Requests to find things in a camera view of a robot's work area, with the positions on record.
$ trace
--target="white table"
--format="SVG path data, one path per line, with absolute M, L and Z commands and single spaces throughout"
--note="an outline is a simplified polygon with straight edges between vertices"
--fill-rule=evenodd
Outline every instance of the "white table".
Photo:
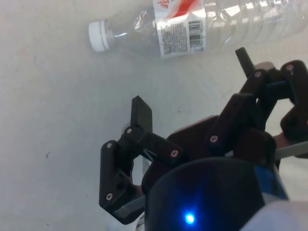
M 0 230 L 124 230 L 99 207 L 98 183 L 100 148 L 119 138 L 131 98 L 140 95 L 152 107 L 154 132 L 166 137 L 219 114 L 242 87 L 233 52 L 160 65 L 95 54 L 88 23 L 116 13 L 123 2 L 0 0 Z M 247 50 L 254 63 L 308 64 L 307 36 L 306 30 Z M 273 135 L 289 109 L 288 102 L 275 109 Z M 308 200 L 307 167 L 295 158 L 282 162 L 292 199 Z M 140 181 L 140 170 L 135 178 Z

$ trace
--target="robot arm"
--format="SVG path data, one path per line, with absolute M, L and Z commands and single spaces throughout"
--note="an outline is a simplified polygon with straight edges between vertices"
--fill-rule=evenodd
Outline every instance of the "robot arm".
M 238 231 L 273 201 L 287 200 L 277 168 L 281 158 L 308 157 L 308 71 L 301 61 L 280 70 L 254 66 L 244 48 L 236 55 L 247 77 L 240 92 L 220 115 L 167 139 L 152 133 L 150 107 L 132 100 L 130 127 L 101 150 L 100 206 L 121 223 L 145 211 L 147 231 Z M 265 124 L 287 98 L 294 107 L 281 127 L 295 145 L 277 150 Z M 139 155 L 152 162 L 142 192 L 131 177 Z

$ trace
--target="black cylindrical housing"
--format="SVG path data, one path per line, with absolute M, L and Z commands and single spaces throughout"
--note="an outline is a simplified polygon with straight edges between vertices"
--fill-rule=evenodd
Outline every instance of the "black cylindrical housing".
M 208 158 L 164 175 L 146 200 L 146 231 L 238 231 L 265 205 L 253 163 Z M 187 215 L 194 221 L 187 222 Z

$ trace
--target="bottle label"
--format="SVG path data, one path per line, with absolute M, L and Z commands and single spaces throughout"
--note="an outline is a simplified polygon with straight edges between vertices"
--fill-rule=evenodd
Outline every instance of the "bottle label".
M 153 0 L 161 57 L 194 54 L 205 48 L 204 0 Z

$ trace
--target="blue led light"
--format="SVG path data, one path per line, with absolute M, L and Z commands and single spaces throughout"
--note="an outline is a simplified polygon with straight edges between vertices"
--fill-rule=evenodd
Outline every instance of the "blue led light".
M 194 216 L 193 214 L 187 214 L 185 216 L 185 220 L 187 224 L 193 224 L 194 223 Z

